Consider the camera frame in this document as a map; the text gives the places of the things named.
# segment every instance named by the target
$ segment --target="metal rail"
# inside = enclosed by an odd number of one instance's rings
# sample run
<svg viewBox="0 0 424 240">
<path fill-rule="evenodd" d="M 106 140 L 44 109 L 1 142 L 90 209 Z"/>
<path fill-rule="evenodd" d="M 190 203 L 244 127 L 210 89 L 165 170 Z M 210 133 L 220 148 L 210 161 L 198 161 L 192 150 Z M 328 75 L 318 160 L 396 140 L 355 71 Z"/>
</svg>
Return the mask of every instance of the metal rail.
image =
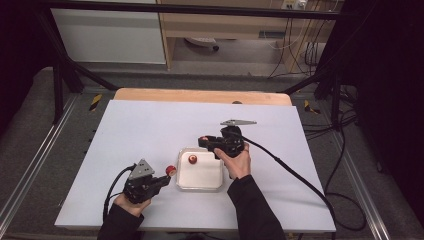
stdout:
<svg viewBox="0 0 424 240">
<path fill-rule="evenodd" d="M 156 12 L 156 13 L 182 13 L 182 14 L 207 14 L 230 15 L 270 18 L 300 18 L 320 20 L 357 20 L 357 13 L 319 12 L 284 10 L 268 8 L 242 8 L 221 6 L 174 5 L 174 4 L 149 4 L 149 3 L 118 3 L 118 2 L 92 2 L 92 1 L 61 1 L 40 0 L 43 7 L 57 9 L 79 9 L 96 11 L 119 12 Z"/>
<path fill-rule="evenodd" d="M 323 101 L 318 101 L 320 105 L 321 112 L 324 114 L 324 117 L 328 124 L 331 124 L 330 120 L 330 110 L 326 103 Z M 340 132 L 333 131 L 333 137 L 337 143 L 338 150 L 341 151 L 343 140 Z M 386 225 L 378 213 L 377 207 L 372 200 L 368 189 L 362 180 L 361 174 L 355 166 L 355 163 L 349 153 L 349 150 L 345 148 L 344 157 L 343 157 L 343 166 L 346 170 L 346 173 L 352 183 L 353 190 L 355 191 L 356 197 L 358 198 L 359 204 L 365 212 L 365 215 L 368 220 L 368 225 L 371 229 L 371 232 L 374 235 L 376 240 L 390 240 L 390 235 L 387 231 Z"/>
<path fill-rule="evenodd" d="M 15 216 L 16 212 L 18 211 L 19 206 L 21 205 L 38 172 L 43 166 L 44 161 L 46 160 L 57 137 L 59 136 L 66 121 L 68 120 L 71 114 L 77 98 L 78 94 L 71 95 L 64 107 L 64 113 L 62 115 L 62 118 L 58 121 L 56 125 L 53 125 L 51 127 L 49 133 L 47 134 L 46 138 L 44 139 L 31 163 L 29 164 L 27 170 L 23 174 L 15 190 L 10 195 L 5 206 L 0 212 L 0 239 L 2 239 L 3 235 L 6 233 L 6 230 L 12 222 L 12 219 Z"/>
</svg>

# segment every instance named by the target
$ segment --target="floor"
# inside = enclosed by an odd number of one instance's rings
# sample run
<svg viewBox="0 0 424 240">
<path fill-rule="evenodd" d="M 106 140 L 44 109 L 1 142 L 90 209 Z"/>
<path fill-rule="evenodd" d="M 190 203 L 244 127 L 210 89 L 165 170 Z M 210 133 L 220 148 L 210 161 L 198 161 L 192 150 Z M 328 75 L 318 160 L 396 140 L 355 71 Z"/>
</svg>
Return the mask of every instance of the floor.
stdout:
<svg viewBox="0 0 424 240">
<path fill-rule="evenodd" d="M 106 80 L 125 87 L 146 88 L 186 88 L 208 90 L 240 90 L 275 92 L 297 83 L 310 74 L 304 62 L 299 63 L 304 70 L 301 74 L 280 75 L 270 78 L 276 66 L 276 74 L 287 74 L 284 65 L 278 64 L 280 51 L 273 48 L 272 42 L 219 40 L 220 50 L 196 47 L 180 39 L 177 41 L 173 68 L 149 65 L 96 65 L 87 64 L 98 71 Z M 43 158 L 43 165 L 35 171 L 31 188 L 27 189 L 13 220 L 8 223 L 3 239 L 95 239 L 96 231 L 69 231 L 54 226 L 60 205 L 66 198 L 73 178 L 90 146 L 102 114 L 113 92 L 106 91 L 88 79 L 83 94 L 66 94 L 67 99 L 75 99 L 74 108 L 66 124 L 60 130 L 51 149 Z M 51 72 L 40 72 L 21 110 L 16 114 L 8 131 L 0 139 L 0 205 L 7 205 L 14 186 L 19 184 L 28 166 L 37 154 L 44 138 L 51 130 L 53 119 L 53 92 Z M 327 125 L 325 109 L 329 102 L 316 101 L 310 85 L 291 96 L 298 107 L 303 124 Z M 88 111 L 94 96 L 103 97 L 95 111 Z M 315 111 L 305 111 L 305 100 Z M 347 111 L 349 104 L 343 104 Z M 373 199 L 379 217 L 384 223 L 390 239 L 424 239 L 424 230 L 406 204 L 390 175 L 377 171 L 376 162 L 364 138 L 360 126 L 350 124 L 345 128 L 348 155 L 358 168 L 364 185 Z M 308 141 L 318 175 L 324 184 L 335 166 L 340 148 L 337 133 L 330 132 Z M 352 178 L 346 164 L 337 170 L 330 185 L 331 191 L 343 193 L 358 199 Z M 349 226 L 361 224 L 361 215 L 355 205 L 348 201 L 333 199 L 339 220 Z M 350 231 L 337 227 L 338 239 L 387 239 L 376 237 L 374 226 L 367 225 L 361 231 Z M 199 233 L 204 239 L 210 237 Z M 221 239 L 237 239 L 234 233 L 210 233 Z M 148 232 L 143 239 L 188 239 L 189 234 Z M 329 239 L 329 235 L 305 235 L 304 239 Z"/>
</svg>

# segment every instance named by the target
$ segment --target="black controller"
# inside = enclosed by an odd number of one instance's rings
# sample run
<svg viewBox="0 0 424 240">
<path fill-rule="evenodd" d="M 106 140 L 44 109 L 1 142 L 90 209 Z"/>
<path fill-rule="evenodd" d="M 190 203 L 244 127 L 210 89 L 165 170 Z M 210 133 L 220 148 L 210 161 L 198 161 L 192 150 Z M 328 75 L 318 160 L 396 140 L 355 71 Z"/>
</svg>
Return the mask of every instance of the black controller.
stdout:
<svg viewBox="0 0 424 240">
<path fill-rule="evenodd" d="M 221 129 L 222 137 L 203 136 L 198 138 L 199 147 L 207 148 L 213 152 L 215 148 L 224 151 L 230 157 L 238 156 L 244 149 L 241 130 L 237 126 L 227 126 Z"/>
<path fill-rule="evenodd" d="M 162 187 L 169 184 L 171 177 L 153 177 L 153 169 L 145 160 L 141 160 L 125 182 L 124 194 L 130 202 L 137 204 L 159 194 Z"/>
</svg>

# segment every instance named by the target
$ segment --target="gray carpet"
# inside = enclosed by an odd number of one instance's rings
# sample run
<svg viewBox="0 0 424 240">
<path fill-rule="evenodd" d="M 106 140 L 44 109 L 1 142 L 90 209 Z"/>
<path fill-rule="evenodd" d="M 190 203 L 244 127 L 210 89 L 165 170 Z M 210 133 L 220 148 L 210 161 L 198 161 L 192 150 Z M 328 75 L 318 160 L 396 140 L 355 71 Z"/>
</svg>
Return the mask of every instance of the gray carpet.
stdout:
<svg viewBox="0 0 424 240">
<path fill-rule="evenodd" d="M 225 78 L 211 74 L 186 75 L 169 72 L 140 75 L 137 73 L 123 74 L 116 71 L 100 75 L 108 81 L 124 87 L 264 92 L 283 90 L 299 81 L 299 77 L 282 77 L 269 80 L 261 76 L 251 76 L 248 73 L 237 73 Z M 98 87 L 88 80 L 85 80 L 85 83 L 89 86 L 88 90 Z M 315 85 L 310 85 L 300 93 L 294 94 L 292 96 L 293 104 L 298 107 L 302 123 L 327 124 L 322 114 L 304 111 L 305 99 L 311 102 L 313 108 L 319 107 L 311 94 L 314 87 Z M 14 117 L 7 132 L 1 136 L 1 206 L 7 201 L 8 196 L 18 183 L 20 176 L 24 173 L 26 166 L 28 166 L 51 126 L 54 107 L 52 92 L 51 73 L 48 71 L 40 72 L 35 78 L 34 86 L 22 109 Z M 84 152 L 90 146 L 89 140 L 95 134 L 93 130 L 97 128 L 108 100 L 113 97 L 113 93 L 105 92 L 96 111 L 90 112 L 88 109 L 94 96 L 95 93 L 89 91 L 78 97 L 67 124 L 9 226 L 8 234 L 48 234 L 55 235 L 55 239 L 60 239 L 58 235 L 96 236 L 96 231 L 70 231 L 54 226 L 54 221 L 60 211 L 59 204 L 66 198 L 84 159 Z M 424 239 L 422 226 L 417 222 L 392 177 L 377 172 L 374 157 L 360 127 L 352 124 L 345 129 L 345 132 L 349 151 L 392 239 Z M 334 138 L 331 134 L 326 134 L 310 140 L 308 143 L 318 175 L 324 184 L 339 156 Z M 343 166 L 340 166 L 336 172 L 329 190 L 345 194 L 353 199 L 356 198 Z M 341 222 L 349 226 L 360 225 L 361 216 L 354 205 L 339 198 L 332 197 L 330 201 L 334 204 L 336 216 Z M 216 236 L 224 239 L 237 239 L 234 234 L 217 233 Z M 183 237 L 184 235 L 147 233 L 144 239 L 183 239 Z M 373 234 L 368 226 L 358 232 L 337 226 L 337 237 L 338 239 L 373 239 Z M 330 236 L 305 235 L 304 237 L 304 239 L 326 238 L 329 239 Z"/>
</svg>

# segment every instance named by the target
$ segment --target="black sleeve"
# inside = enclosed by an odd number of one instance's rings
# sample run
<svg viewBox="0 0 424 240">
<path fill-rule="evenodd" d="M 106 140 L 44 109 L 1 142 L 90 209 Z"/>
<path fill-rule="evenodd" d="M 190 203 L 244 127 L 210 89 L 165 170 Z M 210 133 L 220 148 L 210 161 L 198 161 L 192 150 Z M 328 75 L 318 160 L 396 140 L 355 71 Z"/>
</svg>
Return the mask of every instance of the black sleeve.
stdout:
<svg viewBox="0 0 424 240">
<path fill-rule="evenodd" d="M 251 175 L 234 180 L 228 195 L 236 207 L 240 240 L 286 239 L 280 222 Z"/>
<path fill-rule="evenodd" d="M 110 208 L 109 215 L 100 228 L 97 240 L 132 239 L 143 220 L 143 215 L 137 218 L 118 205 L 113 204 Z"/>
</svg>

